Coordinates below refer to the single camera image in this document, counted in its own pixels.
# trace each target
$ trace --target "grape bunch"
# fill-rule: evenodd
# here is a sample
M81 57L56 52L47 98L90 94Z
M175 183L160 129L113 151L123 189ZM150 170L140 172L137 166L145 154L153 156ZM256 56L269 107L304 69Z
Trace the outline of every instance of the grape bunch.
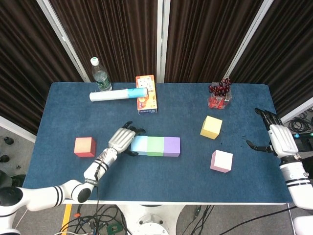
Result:
M219 82L218 86L209 86L210 93L214 93L215 96L226 96L230 91L230 79L229 77L223 78L221 82Z

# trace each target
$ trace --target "foam block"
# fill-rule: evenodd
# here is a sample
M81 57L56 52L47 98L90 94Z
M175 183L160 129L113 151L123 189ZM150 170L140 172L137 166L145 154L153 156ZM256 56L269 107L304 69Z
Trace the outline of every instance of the foam block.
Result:
M203 122L202 129L200 135L216 139L216 137L220 134L222 126L222 120L219 120L214 117L206 116L206 119Z
M163 156L164 152L164 137L148 137L147 155L148 156Z
M215 150L212 154L211 169L220 172L229 172L233 161L233 154Z
M96 141L92 137L76 138L74 153L79 157L94 157Z
M136 136L131 145L131 151L137 152L139 155L147 155L148 137Z
M164 137L164 157L178 157L180 154L180 138Z

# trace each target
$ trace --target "orange cube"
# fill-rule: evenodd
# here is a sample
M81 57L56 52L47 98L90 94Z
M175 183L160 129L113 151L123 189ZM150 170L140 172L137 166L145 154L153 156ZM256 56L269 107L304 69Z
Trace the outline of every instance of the orange cube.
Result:
M76 138L74 153L79 157L94 157L96 141L92 137Z

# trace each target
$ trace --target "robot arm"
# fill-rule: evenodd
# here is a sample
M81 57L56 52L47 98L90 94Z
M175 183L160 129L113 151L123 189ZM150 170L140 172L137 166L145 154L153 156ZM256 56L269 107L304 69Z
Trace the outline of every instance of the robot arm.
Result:
M19 235L19 231L12 229L16 211L26 206L30 211L40 211L56 207L66 199L83 203L88 200L91 192L97 186L100 178L114 163L117 155L126 152L131 155L128 148L136 135L145 133L144 129L136 129L127 122L119 128L109 140L109 147L103 150L98 158L84 172L85 182L70 180L60 186L39 189L26 188L0 188L0 235Z
M313 186L308 179L302 162L299 160L298 148L293 140L290 130L283 126L280 118L269 112L255 109L259 114L270 138L269 146L258 147L252 142L247 144L256 151L272 152L281 161L281 169L288 190L294 204L305 210L313 210ZM294 227L298 235L312 234L311 224L313 216L302 216L294 220Z

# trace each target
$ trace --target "blue tablecloth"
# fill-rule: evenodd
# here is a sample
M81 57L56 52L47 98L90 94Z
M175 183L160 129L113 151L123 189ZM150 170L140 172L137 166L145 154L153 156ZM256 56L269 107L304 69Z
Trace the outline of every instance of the blue tablecloth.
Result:
M96 140L96 155L125 122L132 120L148 136L180 137L179 157L130 157L121 154L99 183L100 200L144 202L281 203L291 201L272 154L253 151L251 140L267 145L269 137L254 108L275 112L268 86L231 85L233 100L224 110L208 109L208 85L156 84L157 114L139 115L136 99L92 103L95 83L54 83L35 143L25 188L83 182L94 158L73 153L76 137ZM115 83L113 89L133 88ZM223 120L220 135L200 136L207 115ZM216 150L233 153L232 170L210 169ZM96 199L95 190L91 199Z

